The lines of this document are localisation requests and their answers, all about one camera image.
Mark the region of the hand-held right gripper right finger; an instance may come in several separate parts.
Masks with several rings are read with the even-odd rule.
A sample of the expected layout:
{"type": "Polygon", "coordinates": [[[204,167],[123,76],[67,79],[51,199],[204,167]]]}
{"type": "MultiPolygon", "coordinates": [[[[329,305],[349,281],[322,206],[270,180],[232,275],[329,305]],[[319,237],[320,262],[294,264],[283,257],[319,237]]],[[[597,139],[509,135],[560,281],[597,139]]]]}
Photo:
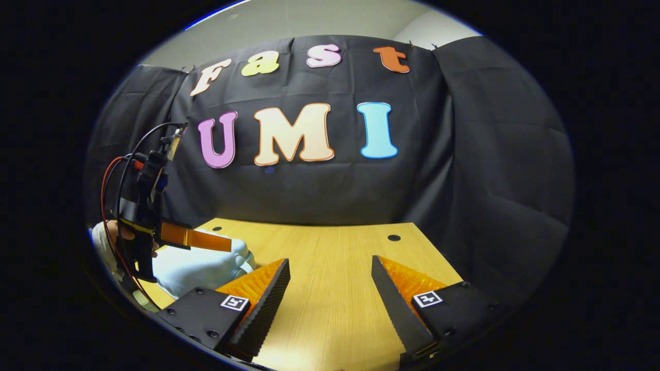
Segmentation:
{"type": "Polygon", "coordinates": [[[374,255],[371,277],[404,352],[401,366],[445,359],[492,331],[510,308],[474,284],[445,284],[374,255]]]}

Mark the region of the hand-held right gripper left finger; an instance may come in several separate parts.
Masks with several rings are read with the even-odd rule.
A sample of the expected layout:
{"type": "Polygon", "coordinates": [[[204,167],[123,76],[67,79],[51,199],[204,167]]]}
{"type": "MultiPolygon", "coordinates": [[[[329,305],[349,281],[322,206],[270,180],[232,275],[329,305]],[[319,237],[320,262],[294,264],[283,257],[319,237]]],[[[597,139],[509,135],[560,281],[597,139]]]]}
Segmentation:
{"type": "Polygon", "coordinates": [[[211,350],[251,361],[266,340],[290,277],[289,260],[279,259],[220,288],[195,287],[157,315],[211,350]]]}

